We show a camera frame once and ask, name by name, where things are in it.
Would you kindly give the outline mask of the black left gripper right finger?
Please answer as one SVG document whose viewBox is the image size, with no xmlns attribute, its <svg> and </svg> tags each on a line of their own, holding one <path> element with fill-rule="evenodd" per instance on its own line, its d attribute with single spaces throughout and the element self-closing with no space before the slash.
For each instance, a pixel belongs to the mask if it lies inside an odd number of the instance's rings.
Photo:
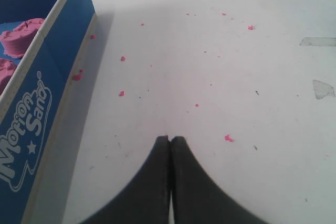
<svg viewBox="0 0 336 224">
<path fill-rule="evenodd" d="M 175 223 L 265 223 L 225 194 L 203 170 L 182 136 L 171 140 Z"/>
</svg>

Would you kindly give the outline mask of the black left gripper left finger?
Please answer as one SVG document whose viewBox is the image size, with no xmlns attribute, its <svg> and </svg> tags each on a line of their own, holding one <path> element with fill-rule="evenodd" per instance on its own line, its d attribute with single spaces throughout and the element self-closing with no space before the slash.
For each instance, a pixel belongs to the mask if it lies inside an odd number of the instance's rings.
<svg viewBox="0 0 336 224">
<path fill-rule="evenodd" d="M 159 136 L 126 187 L 83 223 L 168 223 L 170 175 L 170 141 L 167 136 Z"/>
</svg>

